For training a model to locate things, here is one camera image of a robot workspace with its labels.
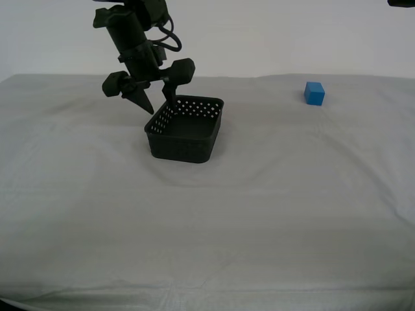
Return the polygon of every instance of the white backdrop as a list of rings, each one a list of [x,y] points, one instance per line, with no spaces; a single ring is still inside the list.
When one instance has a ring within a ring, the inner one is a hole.
[[[0,79],[123,68],[90,0],[1,0]],[[168,0],[198,76],[348,73],[415,77],[415,10],[386,0]]]

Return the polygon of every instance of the blue cube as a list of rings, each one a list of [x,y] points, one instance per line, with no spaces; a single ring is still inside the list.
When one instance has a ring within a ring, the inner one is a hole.
[[[324,95],[326,95],[326,92],[321,83],[307,82],[304,96],[308,105],[321,106],[323,104]]]

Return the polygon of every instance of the black basket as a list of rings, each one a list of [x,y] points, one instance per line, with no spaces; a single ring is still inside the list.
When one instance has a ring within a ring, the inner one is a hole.
[[[175,113],[164,103],[145,126],[151,154],[190,163],[209,161],[223,105],[218,98],[178,95]]]

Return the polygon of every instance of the basket rim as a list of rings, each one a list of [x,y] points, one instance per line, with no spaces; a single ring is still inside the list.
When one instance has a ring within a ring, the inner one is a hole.
[[[215,98],[215,97],[201,97],[201,96],[191,96],[191,95],[177,95],[176,96],[177,100],[180,100],[181,98],[194,98],[194,99],[202,98],[202,99],[210,99],[210,100],[214,100],[216,102],[220,102],[222,104],[222,109],[220,110],[220,113],[218,114],[218,117],[216,118],[216,122],[221,120],[222,112],[223,112],[223,106],[225,105],[225,102],[222,99]],[[212,135],[214,135],[214,131],[212,132],[211,135],[209,135],[207,137],[201,137],[201,138],[183,138],[183,137],[180,137],[180,136],[170,136],[170,135],[150,133],[150,127],[152,126],[153,122],[155,122],[156,119],[158,119],[158,117],[160,116],[160,114],[163,111],[165,106],[167,106],[167,101],[164,102],[164,104],[161,105],[159,110],[147,122],[146,126],[144,127],[144,131],[147,134],[147,136],[157,137],[157,138],[166,138],[166,139],[186,140],[186,141],[204,141],[204,140],[210,139],[212,137]]]

